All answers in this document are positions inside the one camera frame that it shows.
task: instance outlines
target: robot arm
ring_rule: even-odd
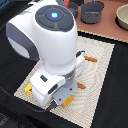
[[[32,15],[40,7],[46,5],[61,5],[67,8],[63,0],[41,0],[39,2],[30,2],[33,6],[24,10],[20,15],[14,17],[6,25],[6,36],[13,49],[21,56],[31,59],[40,60],[37,46],[30,35]]]
[[[85,51],[79,51],[76,54],[77,64],[76,64],[76,74],[75,77],[79,76],[85,69]]]

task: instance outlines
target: small orange toy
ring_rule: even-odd
[[[65,108],[68,104],[70,104],[74,100],[74,97],[71,95],[69,96],[63,103],[62,106]]]
[[[81,89],[85,89],[85,85],[81,84],[81,83],[77,83],[78,84],[78,88],[81,88]]]
[[[97,62],[97,59],[92,58],[92,57],[84,56],[84,58],[85,60],[88,60],[88,61]]]

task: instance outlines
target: white plastic casing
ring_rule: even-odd
[[[65,77],[52,75],[48,73],[42,65],[36,73],[30,78],[30,82],[33,85],[32,92],[34,99],[37,103],[43,107],[52,99],[52,94],[57,91],[62,85],[66,83]],[[49,90],[57,85],[56,89],[53,89],[51,93]]]
[[[58,5],[54,0],[43,0],[14,17],[9,22],[23,32],[35,45],[44,68],[51,74],[65,75],[76,65],[77,26],[68,32],[50,31],[42,28],[35,20],[36,11],[45,5]]]

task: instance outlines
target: blue light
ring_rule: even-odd
[[[52,17],[53,17],[53,18],[56,18],[56,17],[57,17],[57,13],[56,13],[56,12],[53,12],[53,13],[52,13]]]

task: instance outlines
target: cable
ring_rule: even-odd
[[[12,98],[15,98],[15,99],[17,99],[17,100],[19,100],[21,103],[23,103],[26,107],[28,107],[29,109],[31,109],[32,111],[34,111],[34,112],[47,112],[47,111],[50,111],[51,109],[54,109],[54,108],[56,108],[58,105],[57,105],[57,103],[56,103],[56,101],[55,100],[53,100],[52,102],[51,102],[51,104],[50,104],[50,106],[46,109],[46,110],[36,110],[36,109],[34,109],[34,108],[32,108],[31,106],[29,106],[28,104],[26,104],[24,101],[22,101],[21,99],[19,99],[19,98],[17,98],[17,97],[15,97],[15,96],[12,96],[11,94],[9,94],[7,91],[5,91],[1,86],[0,86],[0,89],[4,92],[4,93],[6,93],[7,95],[9,95],[9,96],[11,96]]]

